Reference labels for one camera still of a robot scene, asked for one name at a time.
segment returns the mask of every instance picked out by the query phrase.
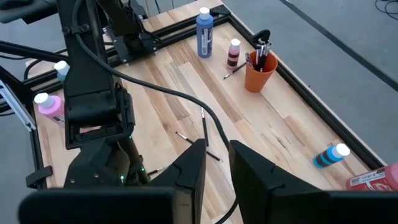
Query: gray floor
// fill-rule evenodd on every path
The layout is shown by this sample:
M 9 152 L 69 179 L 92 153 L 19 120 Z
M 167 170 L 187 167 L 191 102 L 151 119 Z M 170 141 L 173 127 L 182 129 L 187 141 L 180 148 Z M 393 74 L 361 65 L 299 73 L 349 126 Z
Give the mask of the gray floor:
M 144 0 L 138 0 L 145 6 Z M 192 0 L 175 0 L 181 6 Z M 153 0 L 150 14 L 156 15 Z M 158 0 L 161 10 L 171 1 Z M 378 80 L 278 0 L 224 0 L 253 31 L 272 32 L 274 51 L 387 163 L 398 161 L 398 93 Z M 290 0 L 344 43 L 398 79 L 398 21 L 374 8 L 373 1 Z M 398 5 L 392 9 L 398 11 Z M 0 24 L 0 39 L 45 50 L 65 47 L 57 15 L 25 25 Z M 0 58 L 0 64 L 22 79 L 23 61 Z M 33 171 L 29 135 L 15 116 L 0 117 L 0 218 L 16 223 L 18 203 L 29 192 L 25 177 Z

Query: white bottle cap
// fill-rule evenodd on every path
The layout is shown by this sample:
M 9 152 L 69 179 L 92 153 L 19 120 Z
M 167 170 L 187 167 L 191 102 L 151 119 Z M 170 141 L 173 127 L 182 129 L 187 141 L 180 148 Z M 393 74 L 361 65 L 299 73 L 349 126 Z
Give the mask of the white bottle cap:
M 331 149 L 331 153 L 337 158 L 343 158 L 348 156 L 351 150 L 345 144 L 339 143 Z
M 241 46 L 241 41 L 238 39 L 231 40 L 231 50 L 239 50 Z
M 208 9 L 207 7 L 201 7 L 199 9 L 199 18 L 201 20 L 208 20 L 210 18 L 210 9 Z
M 54 99 L 46 93 L 39 93 L 34 98 L 35 103 L 43 108 L 50 108 L 54 105 Z
M 58 71 L 61 75 L 67 75 L 69 71 L 69 65 L 66 61 L 60 61 L 54 65 L 54 69 L 56 69 L 56 71 Z

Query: red paint bottle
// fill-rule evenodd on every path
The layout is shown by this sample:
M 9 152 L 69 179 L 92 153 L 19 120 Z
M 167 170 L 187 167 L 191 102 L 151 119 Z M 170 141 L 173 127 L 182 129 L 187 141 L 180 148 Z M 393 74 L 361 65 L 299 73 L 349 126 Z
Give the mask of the red paint bottle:
M 238 39 L 232 39 L 231 45 L 228 50 L 228 61 L 226 63 L 227 68 L 235 69 L 238 66 L 239 54 L 241 53 L 241 41 Z
M 398 164 L 352 177 L 346 182 L 347 190 L 398 190 Z

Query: pink bottle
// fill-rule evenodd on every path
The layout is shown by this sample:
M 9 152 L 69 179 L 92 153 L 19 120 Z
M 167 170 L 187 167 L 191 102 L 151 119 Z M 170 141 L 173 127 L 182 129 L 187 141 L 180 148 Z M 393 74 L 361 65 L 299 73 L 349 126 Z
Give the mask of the pink bottle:
M 241 53 L 241 41 L 232 39 L 228 51 L 227 68 L 235 69 L 238 66 L 239 54 Z
M 346 182 L 347 190 L 398 190 L 398 164 L 352 177 Z
M 39 93 L 34 98 L 39 105 L 39 112 L 62 126 L 65 127 L 65 117 L 63 100 L 59 96 L 50 96 L 46 93 Z

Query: wooden table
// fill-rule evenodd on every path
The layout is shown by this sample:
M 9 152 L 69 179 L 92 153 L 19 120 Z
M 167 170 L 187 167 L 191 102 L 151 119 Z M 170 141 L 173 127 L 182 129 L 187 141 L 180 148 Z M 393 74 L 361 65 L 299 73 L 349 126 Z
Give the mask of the wooden table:
M 220 4 L 219 0 L 196 1 L 151 17 L 144 25 L 148 30 L 156 30 L 198 14 L 200 7 Z M 213 31 L 211 58 L 197 57 L 196 37 L 192 37 L 116 69 L 204 101 L 218 115 L 229 139 L 247 144 L 281 168 L 321 189 L 344 189 L 346 179 L 368 171 L 355 154 L 326 169 L 313 165 L 315 155 L 341 140 L 278 73 L 273 74 L 259 94 L 244 89 L 244 68 L 223 80 L 228 73 L 226 56 L 233 38 L 242 40 L 242 52 L 253 51 L 230 24 L 223 24 Z M 241 54 L 239 64 L 243 62 L 244 54 Z M 36 72 L 48 69 L 48 64 L 42 64 Z M 171 164 L 189 146 L 176 131 L 190 139 L 203 138 L 199 106 L 129 82 L 123 81 L 123 85 L 132 96 L 137 122 L 132 136 L 144 156 L 147 170 Z M 63 91 L 55 94 L 63 96 Z M 37 111 L 36 115 L 44 166 L 53 167 L 53 176 L 47 178 L 47 185 L 62 187 L 68 165 L 79 149 L 67 151 L 64 130 Z M 230 208 L 235 194 L 227 150 L 209 116 L 207 120 L 208 150 L 222 158 L 221 162 L 207 158 L 202 223 L 214 223 Z M 240 213 L 235 212 L 229 222 L 241 223 Z

